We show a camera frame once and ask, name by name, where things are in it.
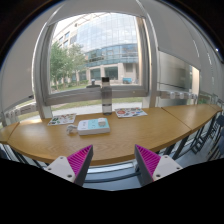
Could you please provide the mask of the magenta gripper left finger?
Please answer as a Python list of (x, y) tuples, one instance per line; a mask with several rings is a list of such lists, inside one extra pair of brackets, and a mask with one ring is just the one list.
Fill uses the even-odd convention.
[(65, 180), (82, 186), (93, 157), (93, 146), (86, 146), (68, 157), (59, 156), (46, 170)]

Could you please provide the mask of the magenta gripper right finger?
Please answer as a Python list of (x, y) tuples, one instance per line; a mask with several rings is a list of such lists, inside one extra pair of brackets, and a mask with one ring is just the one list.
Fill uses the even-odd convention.
[(182, 169), (170, 156), (159, 156), (140, 145), (135, 145), (134, 154), (143, 185), (148, 185)]

